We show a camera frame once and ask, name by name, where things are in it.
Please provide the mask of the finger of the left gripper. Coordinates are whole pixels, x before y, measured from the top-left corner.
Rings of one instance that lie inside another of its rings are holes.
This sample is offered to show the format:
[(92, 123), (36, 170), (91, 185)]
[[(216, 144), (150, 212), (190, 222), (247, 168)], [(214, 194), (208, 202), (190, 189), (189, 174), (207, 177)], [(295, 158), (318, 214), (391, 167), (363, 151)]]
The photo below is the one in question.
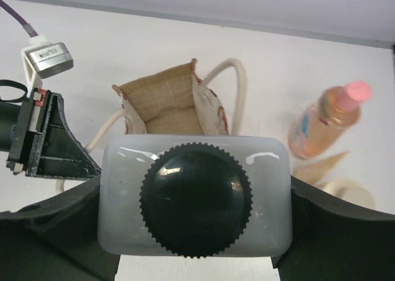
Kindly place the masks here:
[(40, 129), (33, 143), (25, 175), (27, 177), (89, 180), (101, 174), (101, 168), (75, 138), (65, 118), (61, 94), (48, 91)]

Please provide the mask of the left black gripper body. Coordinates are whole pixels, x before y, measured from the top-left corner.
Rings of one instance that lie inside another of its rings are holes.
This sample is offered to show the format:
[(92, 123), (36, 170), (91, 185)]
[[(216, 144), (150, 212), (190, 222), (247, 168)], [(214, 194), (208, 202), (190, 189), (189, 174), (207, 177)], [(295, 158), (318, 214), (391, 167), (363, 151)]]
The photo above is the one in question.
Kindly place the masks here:
[(6, 167), (18, 175), (27, 169), (35, 135), (42, 131), (49, 91), (33, 90), (20, 105), (1, 101), (1, 151), (8, 154)]

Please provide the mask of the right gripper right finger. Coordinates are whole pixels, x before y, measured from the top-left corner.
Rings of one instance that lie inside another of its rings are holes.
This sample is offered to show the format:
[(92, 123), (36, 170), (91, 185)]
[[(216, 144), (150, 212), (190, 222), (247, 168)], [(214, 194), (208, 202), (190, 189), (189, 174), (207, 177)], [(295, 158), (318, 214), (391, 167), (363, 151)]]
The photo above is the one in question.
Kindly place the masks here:
[(394, 280), (394, 215), (291, 179), (293, 240), (272, 258), (281, 280)]

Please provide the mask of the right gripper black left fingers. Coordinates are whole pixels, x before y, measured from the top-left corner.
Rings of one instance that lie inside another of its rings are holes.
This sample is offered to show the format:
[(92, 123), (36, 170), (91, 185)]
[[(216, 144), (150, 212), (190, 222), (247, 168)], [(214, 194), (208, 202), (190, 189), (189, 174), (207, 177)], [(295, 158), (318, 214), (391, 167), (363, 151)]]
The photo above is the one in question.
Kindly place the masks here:
[(1, 213), (1, 280), (114, 280), (120, 255), (98, 242), (100, 178)]

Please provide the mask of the cream wide-cap bottle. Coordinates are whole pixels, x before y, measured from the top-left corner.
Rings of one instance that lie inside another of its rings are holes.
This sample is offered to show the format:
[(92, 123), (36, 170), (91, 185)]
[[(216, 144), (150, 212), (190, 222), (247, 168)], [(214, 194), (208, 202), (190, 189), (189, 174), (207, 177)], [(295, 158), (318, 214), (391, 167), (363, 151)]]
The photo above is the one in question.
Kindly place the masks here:
[(320, 184), (318, 188), (348, 203), (363, 208), (376, 209), (373, 195), (354, 180), (340, 178)]

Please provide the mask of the brown canvas bag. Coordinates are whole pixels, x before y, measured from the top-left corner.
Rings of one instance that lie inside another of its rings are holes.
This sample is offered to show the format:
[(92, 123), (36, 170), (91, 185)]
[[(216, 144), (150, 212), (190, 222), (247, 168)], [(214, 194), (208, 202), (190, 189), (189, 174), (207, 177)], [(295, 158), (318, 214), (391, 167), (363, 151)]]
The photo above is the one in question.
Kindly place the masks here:
[[(113, 85), (122, 107), (85, 146), (86, 151), (92, 152), (119, 119), (124, 120), (126, 134), (239, 135), (247, 90), (244, 66), (239, 60), (229, 58), (200, 79), (196, 75), (196, 63), (192, 59), (154, 75)], [(229, 124), (218, 95), (208, 85), (230, 67), (235, 70), (237, 90), (233, 120)]]

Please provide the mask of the peach pink-capped bottle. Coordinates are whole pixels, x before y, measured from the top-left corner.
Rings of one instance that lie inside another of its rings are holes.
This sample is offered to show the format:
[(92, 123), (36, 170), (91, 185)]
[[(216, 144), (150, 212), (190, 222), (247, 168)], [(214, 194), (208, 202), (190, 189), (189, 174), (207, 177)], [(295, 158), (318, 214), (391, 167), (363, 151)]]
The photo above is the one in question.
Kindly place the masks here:
[(363, 81), (326, 89), (292, 124), (288, 135), (291, 152), (301, 159), (322, 154), (359, 121), (361, 105), (371, 94), (370, 85)]

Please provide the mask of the white bottle grey cap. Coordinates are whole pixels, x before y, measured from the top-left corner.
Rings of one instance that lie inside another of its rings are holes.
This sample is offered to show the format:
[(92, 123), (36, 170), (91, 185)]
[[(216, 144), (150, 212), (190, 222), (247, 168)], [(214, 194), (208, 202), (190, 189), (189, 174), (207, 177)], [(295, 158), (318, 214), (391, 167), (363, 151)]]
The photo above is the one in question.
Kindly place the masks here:
[(274, 138), (136, 134), (104, 150), (98, 242), (107, 252), (277, 257), (292, 238), (289, 154)]

